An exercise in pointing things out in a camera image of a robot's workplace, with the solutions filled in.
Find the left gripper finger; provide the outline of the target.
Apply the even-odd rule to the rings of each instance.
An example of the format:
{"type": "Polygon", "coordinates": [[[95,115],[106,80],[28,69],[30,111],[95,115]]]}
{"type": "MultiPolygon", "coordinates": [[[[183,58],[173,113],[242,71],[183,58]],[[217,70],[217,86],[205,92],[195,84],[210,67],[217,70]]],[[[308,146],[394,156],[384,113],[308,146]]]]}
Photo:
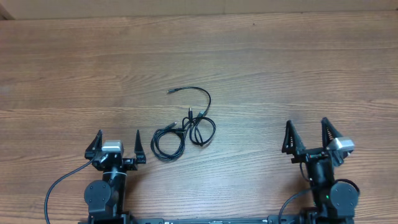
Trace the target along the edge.
{"type": "Polygon", "coordinates": [[[146,163],[146,155],[141,143],[141,135],[139,130],[136,132],[136,140],[134,145],[134,153],[136,155],[136,163],[137,164],[145,164],[146,163]]]}
{"type": "Polygon", "coordinates": [[[96,156],[96,154],[101,151],[102,143],[103,143],[103,130],[100,129],[97,132],[94,140],[86,148],[85,159],[92,160],[96,156]]]}

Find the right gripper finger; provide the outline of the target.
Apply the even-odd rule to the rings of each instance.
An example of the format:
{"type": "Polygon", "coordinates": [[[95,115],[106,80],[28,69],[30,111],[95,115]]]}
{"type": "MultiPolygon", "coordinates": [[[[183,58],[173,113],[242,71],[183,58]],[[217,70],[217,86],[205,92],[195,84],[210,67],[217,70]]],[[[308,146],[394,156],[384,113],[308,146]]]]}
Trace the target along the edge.
{"type": "Polygon", "coordinates": [[[285,125],[285,137],[282,145],[282,153],[299,155],[305,150],[301,137],[291,120],[285,125]]]}
{"type": "Polygon", "coordinates": [[[340,138],[343,135],[335,129],[327,117],[322,118],[322,145],[326,148],[334,138],[340,138]]]}

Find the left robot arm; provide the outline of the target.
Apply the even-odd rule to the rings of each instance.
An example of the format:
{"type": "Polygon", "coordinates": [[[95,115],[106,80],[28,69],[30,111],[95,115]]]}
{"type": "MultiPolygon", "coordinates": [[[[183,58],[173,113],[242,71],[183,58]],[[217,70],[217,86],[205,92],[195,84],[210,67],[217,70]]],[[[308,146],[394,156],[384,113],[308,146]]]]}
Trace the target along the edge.
{"type": "Polygon", "coordinates": [[[86,148],[85,159],[103,173],[102,179],[88,184],[84,192],[88,223],[137,223],[131,212],[124,210],[124,200],[127,172],[146,163],[140,133],[136,133],[134,153],[133,158],[124,157],[123,142],[103,141],[102,130],[86,148]]]}

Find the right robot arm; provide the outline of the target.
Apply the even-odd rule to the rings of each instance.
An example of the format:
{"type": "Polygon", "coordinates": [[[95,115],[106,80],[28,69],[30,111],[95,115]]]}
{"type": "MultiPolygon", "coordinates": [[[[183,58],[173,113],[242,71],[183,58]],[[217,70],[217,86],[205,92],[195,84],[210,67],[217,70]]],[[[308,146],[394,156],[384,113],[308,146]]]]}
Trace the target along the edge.
{"type": "Polygon", "coordinates": [[[300,166],[300,173],[310,187],[288,200],[279,210],[277,221],[291,223],[353,223],[360,189],[349,179],[336,179],[334,168],[343,165],[354,151],[354,141],[335,129],[328,118],[321,120],[322,147],[307,149],[291,120],[285,125],[282,152],[292,155],[291,163],[300,166]],[[288,204],[311,192],[313,207],[301,209],[293,218],[284,218],[288,204]]]}

